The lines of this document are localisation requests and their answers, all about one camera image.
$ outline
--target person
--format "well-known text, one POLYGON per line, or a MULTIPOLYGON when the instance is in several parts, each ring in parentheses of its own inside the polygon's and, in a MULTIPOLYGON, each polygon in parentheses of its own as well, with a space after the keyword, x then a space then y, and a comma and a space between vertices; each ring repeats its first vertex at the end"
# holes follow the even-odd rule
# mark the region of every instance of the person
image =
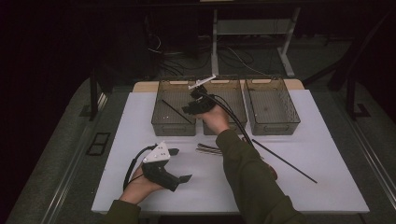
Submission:
MULTIPOLYGON (((247 224, 301 224, 305 216, 293 208, 289 196, 277 185, 270 167, 259 152, 242 141, 229 127, 228 114, 218 105, 195 116, 203 119, 218 137, 216 144, 223 155, 223 168, 241 216, 247 224)), ((143 174, 137 168, 133 177, 143 174)), ((137 223, 142 202, 150 193, 162 189, 143 175, 132 181, 111 205, 102 224, 137 223)))

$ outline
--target jacket sleeve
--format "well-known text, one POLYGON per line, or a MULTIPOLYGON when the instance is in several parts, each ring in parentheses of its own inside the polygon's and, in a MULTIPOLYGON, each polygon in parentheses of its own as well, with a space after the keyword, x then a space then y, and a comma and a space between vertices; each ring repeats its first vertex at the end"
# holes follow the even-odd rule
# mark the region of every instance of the jacket sleeve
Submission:
POLYGON ((140 207, 136 204, 114 200, 99 224, 137 224, 139 213, 140 207))
POLYGON ((233 130, 220 133, 216 143, 223 154, 224 173, 246 223, 306 223, 256 149, 240 140, 233 130))

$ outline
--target white tabletop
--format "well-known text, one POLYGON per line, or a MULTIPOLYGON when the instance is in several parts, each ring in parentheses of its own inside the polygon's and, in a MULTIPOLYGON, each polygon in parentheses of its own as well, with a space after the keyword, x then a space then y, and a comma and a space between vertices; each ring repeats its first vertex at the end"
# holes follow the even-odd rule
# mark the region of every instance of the white tabletop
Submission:
MULTIPOLYGON (((277 155, 318 181, 317 184, 283 161, 256 146, 278 174, 277 184, 289 195, 294 207, 304 213, 354 214, 369 209, 347 169, 309 91, 290 91, 301 123, 293 135, 253 136, 277 155)), ((215 147, 215 136, 159 137, 154 134, 151 116, 156 92, 132 92, 124 108, 92 211, 105 213, 122 193, 122 182, 131 160, 144 147, 165 141, 180 149, 166 164, 175 176, 192 175, 175 192, 160 190, 139 204, 143 214, 224 214, 237 213, 232 191, 222 169, 222 157, 195 151, 198 143, 215 147)))

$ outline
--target black rod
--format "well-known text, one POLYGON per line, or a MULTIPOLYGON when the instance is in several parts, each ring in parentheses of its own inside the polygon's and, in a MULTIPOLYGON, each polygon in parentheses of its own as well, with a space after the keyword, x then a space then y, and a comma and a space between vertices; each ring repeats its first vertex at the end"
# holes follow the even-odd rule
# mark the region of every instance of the black rod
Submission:
POLYGON ((192 122, 187 119, 186 117, 184 117, 182 114, 180 114, 180 112, 178 112, 174 107, 172 107, 171 105, 169 105, 164 99, 161 99, 163 101, 164 104, 166 104, 167 106, 169 106, 171 109, 173 109, 175 112, 177 112, 184 120, 188 121, 190 124, 192 124, 192 122))
POLYGON ((298 171, 300 174, 305 175, 308 179, 312 180, 315 184, 317 184, 318 182, 316 180, 314 180, 313 178, 309 177, 309 175, 306 175, 303 171, 299 170, 297 167, 291 165, 288 161, 283 160, 280 156, 276 155, 275 152, 271 151, 270 149, 268 149, 267 147, 263 146, 262 144, 260 144, 258 141, 252 139, 251 141, 253 141, 254 143, 256 143, 257 145, 259 145, 260 147, 264 148, 265 150, 267 150, 269 153, 273 154, 274 156, 276 156, 278 159, 282 160, 283 162, 285 162, 287 165, 291 166, 294 170, 298 171))

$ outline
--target plastic container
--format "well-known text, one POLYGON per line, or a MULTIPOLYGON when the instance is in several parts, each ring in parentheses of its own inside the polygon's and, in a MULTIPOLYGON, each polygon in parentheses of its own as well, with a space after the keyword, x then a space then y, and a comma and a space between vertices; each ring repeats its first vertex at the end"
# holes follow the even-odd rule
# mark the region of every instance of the plastic container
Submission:
MULTIPOLYGON (((225 106, 229 106, 236 117, 241 122, 243 128, 246 127, 248 122, 247 113, 245 110, 244 98, 241 89, 241 81, 238 75, 221 75, 217 76, 204 84, 207 89, 207 94, 215 94, 219 97, 215 97, 225 106)), ((237 133, 241 134, 240 129, 236 125, 236 122, 230 118, 230 128, 236 130, 237 133)), ((204 123, 204 134, 214 135, 214 133, 204 123)))
POLYGON ((247 113, 253 135, 291 135, 300 117, 281 77, 246 76, 247 113))
POLYGON ((196 119, 183 113, 191 101, 188 86, 195 77, 162 77, 152 113, 151 124, 157 136, 194 136, 196 119))

